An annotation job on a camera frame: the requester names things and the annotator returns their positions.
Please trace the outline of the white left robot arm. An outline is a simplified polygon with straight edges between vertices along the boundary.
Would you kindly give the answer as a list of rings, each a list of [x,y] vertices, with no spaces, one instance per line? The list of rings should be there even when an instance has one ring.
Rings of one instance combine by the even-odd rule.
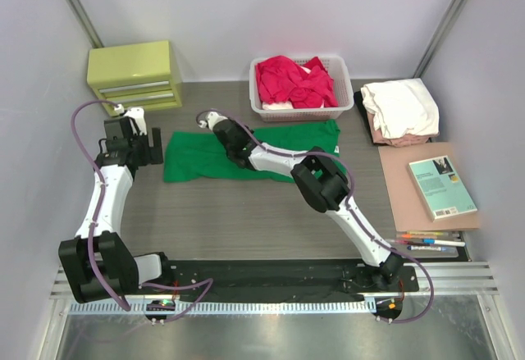
[[[143,283],[156,294],[174,284],[162,252],[133,256],[120,237],[127,195],[142,166],[163,162],[162,136],[149,130],[137,109],[104,122],[105,137],[94,160],[94,191],[73,239],[58,256],[78,303],[136,294]]]

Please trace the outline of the black folded t shirt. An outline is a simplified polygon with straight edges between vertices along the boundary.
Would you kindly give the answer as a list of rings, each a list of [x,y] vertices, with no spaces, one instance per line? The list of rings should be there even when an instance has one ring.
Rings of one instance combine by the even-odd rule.
[[[354,92],[354,105],[356,106],[358,110],[358,114],[360,115],[362,122],[364,124],[365,129],[367,132],[370,132],[370,125],[368,121],[368,112],[363,105],[363,95],[360,91]]]

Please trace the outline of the red t shirt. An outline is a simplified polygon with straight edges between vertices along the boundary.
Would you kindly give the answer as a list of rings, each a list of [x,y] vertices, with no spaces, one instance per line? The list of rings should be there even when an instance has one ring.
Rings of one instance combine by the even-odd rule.
[[[335,81],[319,57],[303,65],[285,56],[270,57],[255,65],[258,96],[263,105],[291,109],[338,106]]]

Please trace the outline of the yellow highlighter pen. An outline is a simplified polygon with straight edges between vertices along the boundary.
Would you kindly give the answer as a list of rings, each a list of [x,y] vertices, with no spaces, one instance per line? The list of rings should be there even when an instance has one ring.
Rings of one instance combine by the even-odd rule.
[[[446,232],[440,232],[440,231],[405,231],[405,232],[398,232],[398,234],[415,234],[415,235],[424,235],[427,238],[431,237],[444,237],[448,236],[449,234]]]

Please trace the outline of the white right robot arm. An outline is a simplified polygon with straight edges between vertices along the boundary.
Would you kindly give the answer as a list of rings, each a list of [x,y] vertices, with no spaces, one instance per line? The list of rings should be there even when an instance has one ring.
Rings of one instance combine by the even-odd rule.
[[[337,157],[317,147],[309,151],[277,148],[260,141],[246,126],[219,112],[209,112],[201,125],[215,134],[228,159],[238,167],[291,178],[307,205],[330,217],[349,237],[376,289],[387,291],[399,282],[403,257],[358,208],[354,181],[337,166]]]

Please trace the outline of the white plastic laundry basket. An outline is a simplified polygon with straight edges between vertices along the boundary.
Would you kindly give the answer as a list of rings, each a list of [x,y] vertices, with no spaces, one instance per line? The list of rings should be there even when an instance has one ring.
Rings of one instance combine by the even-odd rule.
[[[257,57],[250,63],[249,68],[249,101],[252,110],[259,114],[266,122],[277,121],[325,121],[337,119],[344,112],[354,107],[354,91],[349,77],[345,60],[335,54],[322,54],[320,61],[334,80],[336,107],[300,108],[300,109],[263,109],[263,103],[258,95],[256,85],[256,65],[267,60],[266,57]]]

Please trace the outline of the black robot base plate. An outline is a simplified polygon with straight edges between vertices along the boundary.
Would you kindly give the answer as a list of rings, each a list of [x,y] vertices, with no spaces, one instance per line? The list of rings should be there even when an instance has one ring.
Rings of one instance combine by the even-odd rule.
[[[177,282],[187,286],[213,279],[205,296],[213,302],[285,302],[296,298],[372,292],[419,290],[413,267],[401,267],[390,284],[377,285],[372,271],[356,259],[169,261],[171,278],[160,285]]]

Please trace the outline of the pink folded t shirt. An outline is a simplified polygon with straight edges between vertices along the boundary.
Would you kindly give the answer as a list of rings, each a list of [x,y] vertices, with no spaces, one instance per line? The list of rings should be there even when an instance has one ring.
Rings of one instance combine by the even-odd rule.
[[[436,137],[433,135],[414,135],[406,134],[401,138],[396,139],[387,139],[383,136],[381,130],[376,130],[373,125],[374,115],[367,113],[367,123],[370,128],[370,135],[372,137],[372,142],[378,146],[392,146],[396,148],[408,147],[412,145],[419,145],[427,143],[431,138]]]

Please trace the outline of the blue marker pen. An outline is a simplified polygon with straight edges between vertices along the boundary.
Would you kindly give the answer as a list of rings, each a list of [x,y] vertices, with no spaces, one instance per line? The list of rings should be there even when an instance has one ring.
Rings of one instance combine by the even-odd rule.
[[[438,240],[438,239],[387,239],[389,243],[395,244],[407,244],[407,245],[440,245],[440,246],[455,246],[459,242],[448,241],[448,240]]]

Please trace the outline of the green t shirt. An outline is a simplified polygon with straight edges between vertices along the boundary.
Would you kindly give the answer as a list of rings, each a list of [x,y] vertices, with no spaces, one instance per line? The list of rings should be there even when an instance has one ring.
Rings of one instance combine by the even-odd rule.
[[[271,149],[309,151],[314,147],[326,153],[339,154],[340,128],[334,120],[257,128],[253,136]],[[214,133],[175,132],[167,146],[164,181],[187,182],[198,178],[226,180],[274,180],[293,183],[287,175],[270,171],[252,171],[237,166],[226,155],[226,149]]]

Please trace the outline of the white marker pen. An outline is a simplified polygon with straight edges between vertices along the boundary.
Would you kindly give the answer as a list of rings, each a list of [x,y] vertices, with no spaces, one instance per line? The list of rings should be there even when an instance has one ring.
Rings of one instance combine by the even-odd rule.
[[[448,244],[427,244],[427,243],[409,243],[407,250],[410,251],[432,251],[441,253],[454,253],[458,247],[450,246]]]

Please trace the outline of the teal paperback book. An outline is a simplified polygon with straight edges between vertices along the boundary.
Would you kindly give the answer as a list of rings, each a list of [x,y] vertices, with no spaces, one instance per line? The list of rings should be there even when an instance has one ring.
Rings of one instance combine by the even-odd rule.
[[[432,221],[477,212],[449,156],[410,162],[408,168]]]

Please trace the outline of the yellow green drawer cabinet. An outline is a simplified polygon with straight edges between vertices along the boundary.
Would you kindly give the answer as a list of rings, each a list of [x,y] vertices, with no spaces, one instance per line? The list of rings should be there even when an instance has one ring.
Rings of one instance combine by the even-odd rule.
[[[167,40],[91,49],[87,84],[97,98],[125,108],[182,106],[180,71]]]

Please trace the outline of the white folded t shirt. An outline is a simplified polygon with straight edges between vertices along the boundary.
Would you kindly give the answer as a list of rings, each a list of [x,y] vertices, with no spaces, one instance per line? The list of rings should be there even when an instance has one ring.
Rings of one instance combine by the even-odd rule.
[[[365,117],[378,143],[428,139],[440,133],[438,106],[421,79],[365,84]]]

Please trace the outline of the aluminium slotted rail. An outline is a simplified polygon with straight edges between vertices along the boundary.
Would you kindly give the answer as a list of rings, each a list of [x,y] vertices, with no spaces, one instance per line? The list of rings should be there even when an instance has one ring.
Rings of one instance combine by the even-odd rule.
[[[172,316],[189,309],[190,316],[229,315],[290,315],[290,314],[346,314],[374,313],[377,311],[374,298],[360,302],[343,303],[197,303],[171,301],[167,298],[135,298],[129,301],[130,310],[125,311],[111,300],[93,303],[72,303],[71,315],[142,315]]]

